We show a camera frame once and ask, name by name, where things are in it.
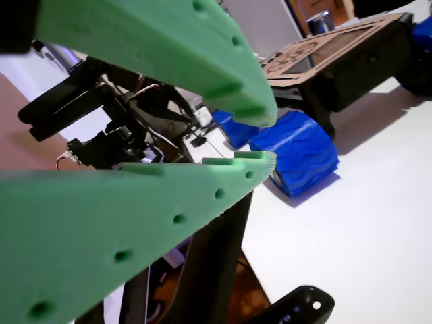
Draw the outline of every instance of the black plastic part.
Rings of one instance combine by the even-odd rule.
[[[275,88],[278,106],[303,110],[334,138],[331,112],[345,109],[409,64],[414,49],[411,21],[412,14],[404,14],[296,86],[302,101],[277,97],[281,88]]]
[[[159,324],[221,324],[227,319],[252,193],[197,232],[174,300]]]
[[[18,112],[20,121],[32,125],[45,123],[48,117],[90,90],[100,76],[86,61],[74,66],[69,73],[66,80],[22,108]]]
[[[432,96],[432,53],[417,49],[410,64],[396,75],[396,80],[414,95]]]
[[[352,0],[352,2],[356,17],[364,18],[408,5],[412,0]]]
[[[207,141],[207,139],[205,137],[197,137],[194,140],[192,140],[190,142],[190,144],[192,144],[193,147],[200,147],[201,145],[203,145],[205,142]]]
[[[119,324],[145,324],[149,291],[149,271],[145,269],[126,282],[121,301]]]
[[[100,88],[93,88],[53,115],[47,116],[38,123],[33,123],[33,128],[30,129],[30,133],[39,142],[55,135],[62,129],[100,107],[103,104],[100,91]]]
[[[75,324],[105,324],[103,318],[103,300],[75,320]]]
[[[30,50],[40,0],[14,0],[2,3],[0,53],[26,53]]]
[[[324,324],[335,307],[334,299],[324,291],[301,286],[265,309],[247,324]]]

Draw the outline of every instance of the white table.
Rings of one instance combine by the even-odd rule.
[[[256,188],[242,249],[271,302],[308,284],[335,298],[329,324],[430,323],[432,103],[391,78],[332,117],[339,169],[297,199]]]

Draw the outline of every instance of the blue tread tire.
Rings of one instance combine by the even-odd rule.
[[[338,152],[330,137],[309,116],[287,113],[270,128],[254,136],[252,151],[277,153],[271,179],[289,197],[296,197],[333,173],[339,164]]]
[[[213,114],[213,119],[219,124],[223,135],[236,150],[247,144],[247,142],[259,133],[259,128],[236,123],[231,113],[217,111]]]

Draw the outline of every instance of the black metal frame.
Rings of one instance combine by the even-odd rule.
[[[226,323],[251,199],[252,193],[194,234],[173,302],[158,324]],[[133,313],[137,309],[134,305],[145,303],[137,301],[136,296],[125,293],[122,307]],[[301,286],[246,323],[324,324],[334,306],[329,294]],[[122,317],[119,324],[146,323],[142,321],[142,310],[136,312],[134,318],[141,322],[129,320],[129,314],[129,319]]]

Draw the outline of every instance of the wooden surface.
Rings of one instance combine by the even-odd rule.
[[[30,125],[18,119],[18,111],[27,105],[24,95],[0,74],[0,169],[55,169],[55,160],[66,151],[67,140],[56,134],[43,142],[28,132]],[[82,169],[63,159],[61,169]]]
[[[239,260],[248,265],[248,261],[243,253]],[[169,275],[166,282],[157,288],[154,300],[165,303],[164,312],[171,304],[176,286],[180,277],[180,268]],[[237,274],[234,281],[231,300],[229,302],[229,311],[227,324],[239,324],[252,318],[270,305],[269,300],[264,294],[255,274],[241,265],[237,266]],[[155,324],[162,316],[149,324]]]

